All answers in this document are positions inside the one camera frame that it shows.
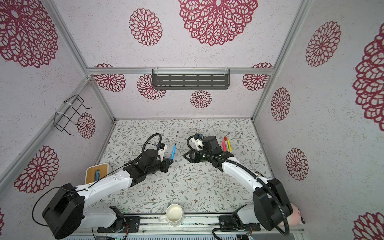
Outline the blue marker pen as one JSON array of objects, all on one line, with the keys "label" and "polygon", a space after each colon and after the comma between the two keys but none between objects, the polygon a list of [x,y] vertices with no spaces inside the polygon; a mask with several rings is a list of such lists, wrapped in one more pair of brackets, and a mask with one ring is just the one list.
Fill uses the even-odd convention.
[{"label": "blue marker pen", "polygon": [[171,159],[172,160],[174,160],[174,158],[175,158],[175,153],[176,153],[176,144],[174,144],[173,149],[172,149],[172,153],[171,153]]}]

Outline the yellow highlighter pen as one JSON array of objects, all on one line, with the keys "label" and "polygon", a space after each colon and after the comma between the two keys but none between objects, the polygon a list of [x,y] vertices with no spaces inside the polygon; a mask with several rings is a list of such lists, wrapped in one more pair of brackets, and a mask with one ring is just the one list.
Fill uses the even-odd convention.
[{"label": "yellow highlighter pen", "polygon": [[229,150],[229,152],[232,152],[232,147],[231,147],[231,144],[230,144],[230,141],[229,141],[229,140],[227,140],[227,144],[228,144],[228,150]]}]

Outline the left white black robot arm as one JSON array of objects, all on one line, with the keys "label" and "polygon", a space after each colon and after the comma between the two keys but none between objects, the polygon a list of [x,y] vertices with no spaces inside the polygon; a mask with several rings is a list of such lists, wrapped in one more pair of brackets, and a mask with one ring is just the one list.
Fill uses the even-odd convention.
[{"label": "left white black robot arm", "polygon": [[159,160],[158,156],[156,150],[148,149],[121,171],[99,181],[60,187],[42,213],[55,239],[64,239],[78,229],[104,228],[111,232],[124,230],[127,221],[117,207],[90,209],[90,205],[114,192],[141,183],[148,175],[158,171],[167,173],[174,160]]}]

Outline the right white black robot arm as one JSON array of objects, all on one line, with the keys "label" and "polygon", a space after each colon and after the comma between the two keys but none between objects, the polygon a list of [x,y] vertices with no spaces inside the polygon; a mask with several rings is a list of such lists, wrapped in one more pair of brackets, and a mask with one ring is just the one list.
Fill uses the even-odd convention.
[{"label": "right white black robot arm", "polygon": [[277,230],[283,236],[290,234],[288,217],[293,208],[283,184],[268,179],[241,164],[234,155],[222,149],[215,136],[195,134],[187,139],[189,151],[184,158],[192,164],[208,162],[214,168],[237,180],[252,193],[253,203],[244,205],[233,213],[235,226],[227,231],[262,226],[265,230]]}]

